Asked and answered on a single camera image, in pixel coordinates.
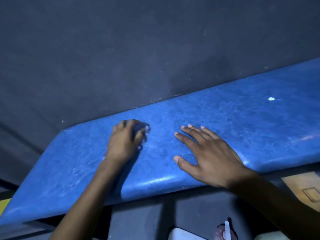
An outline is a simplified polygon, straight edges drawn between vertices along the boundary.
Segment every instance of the finger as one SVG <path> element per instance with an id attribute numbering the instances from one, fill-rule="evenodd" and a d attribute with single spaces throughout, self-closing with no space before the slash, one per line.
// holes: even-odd
<path id="1" fill-rule="evenodd" d="M 120 121 L 120 123 L 118 125 L 118 128 L 119 129 L 123 129 L 123 128 L 126 127 L 126 125 L 127 125 L 127 121 L 126 120 L 122 120 L 122 121 Z"/>
<path id="2" fill-rule="evenodd" d="M 141 121 L 135 120 L 135 119 L 131 119 L 128 121 L 126 128 L 130 131 L 132 131 L 134 129 L 134 125 L 137 123 L 141 123 Z"/>
<path id="3" fill-rule="evenodd" d="M 191 129 L 196 130 L 200 135 L 202 135 L 202 137 L 203 137 L 204 139 L 212 140 L 212 138 L 211 138 L 206 132 L 198 129 L 197 127 L 195 127 L 195 126 L 193 126 L 193 125 L 190 125 L 190 124 L 188 124 L 188 127 L 191 128 Z"/>
<path id="4" fill-rule="evenodd" d="M 141 129 L 138 131 L 136 136 L 134 137 L 133 143 L 138 147 L 142 144 L 142 140 L 145 138 L 146 129 Z"/>
<path id="5" fill-rule="evenodd" d="M 175 137 L 178 138 L 182 143 L 184 143 L 191 151 L 194 151 L 197 148 L 197 143 L 191 140 L 189 137 L 182 135 L 181 133 L 175 132 Z"/>
<path id="6" fill-rule="evenodd" d="M 204 141 L 205 139 L 202 137 L 202 135 L 200 135 L 200 133 L 198 131 L 196 131 L 195 129 L 191 129 L 189 127 L 185 127 L 184 125 L 181 126 L 181 129 L 183 132 L 187 133 L 188 135 L 190 135 L 193 139 L 195 139 L 197 142 L 201 142 Z"/>
<path id="7" fill-rule="evenodd" d="M 201 129 L 213 139 L 216 139 L 216 140 L 221 139 L 215 132 L 209 130 L 208 128 L 201 126 Z"/>
<path id="8" fill-rule="evenodd" d="M 115 133 L 118 130 L 118 125 L 115 125 L 112 129 L 112 134 Z"/>
<path id="9" fill-rule="evenodd" d="M 179 168 L 190 174 L 192 177 L 197 178 L 198 176 L 198 167 L 196 165 L 191 164 L 190 162 L 187 162 L 184 158 L 180 156 L 174 156 L 173 160 L 176 164 L 178 164 Z"/>

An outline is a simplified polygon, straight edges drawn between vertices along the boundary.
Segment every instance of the left hand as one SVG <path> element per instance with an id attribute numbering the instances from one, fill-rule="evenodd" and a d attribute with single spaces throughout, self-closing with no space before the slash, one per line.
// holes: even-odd
<path id="1" fill-rule="evenodd" d="M 134 125 L 139 122 L 140 121 L 134 119 L 128 122 L 122 120 L 118 125 L 113 127 L 106 150 L 106 156 L 102 163 L 111 164 L 121 169 L 126 162 L 132 158 L 145 136 L 145 129 L 141 129 L 133 138 Z"/>

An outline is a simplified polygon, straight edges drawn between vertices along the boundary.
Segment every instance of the forearm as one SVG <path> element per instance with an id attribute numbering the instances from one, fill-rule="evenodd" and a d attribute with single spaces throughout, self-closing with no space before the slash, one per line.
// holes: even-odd
<path id="1" fill-rule="evenodd" d="M 118 169 L 102 169 L 100 165 L 92 181 L 62 219 L 50 240 L 90 239 L 104 205 L 104 200 Z"/>
<path id="2" fill-rule="evenodd" d="M 290 239 L 312 239 L 320 234 L 320 214 L 281 191 L 256 173 L 230 190 L 260 211 Z"/>

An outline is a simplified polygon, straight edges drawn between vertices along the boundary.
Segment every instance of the right hand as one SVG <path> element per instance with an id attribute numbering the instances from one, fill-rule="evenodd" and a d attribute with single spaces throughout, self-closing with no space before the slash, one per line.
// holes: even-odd
<path id="1" fill-rule="evenodd" d="M 196 180 L 214 187 L 230 188 L 237 181 L 254 174 L 242 163 L 237 153 L 216 133 L 201 126 L 182 126 L 181 130 L 196 142 L 181 133 L 174 135 L 193 153 L 198 164 L 193 165 L 181 156 L 174 156 L 179 168 Z"/>

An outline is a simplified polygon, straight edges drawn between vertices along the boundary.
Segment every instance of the yellow object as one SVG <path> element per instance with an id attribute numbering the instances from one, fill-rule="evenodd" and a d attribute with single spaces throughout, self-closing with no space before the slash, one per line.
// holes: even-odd
<path id="1" fill-rule="evenodd" d="M 5 210 L 7 204 L 9 203 L 10 199 L 6 199 L 6 200 L 0 200 L 0 216 L 2 214 L 2 212 Z"/>
<path id="2" fill-rule="evenodd" d="M 320 177 L 315 172 L 283 177 L 282 180 L 302 203 L 320 212 Z"/>

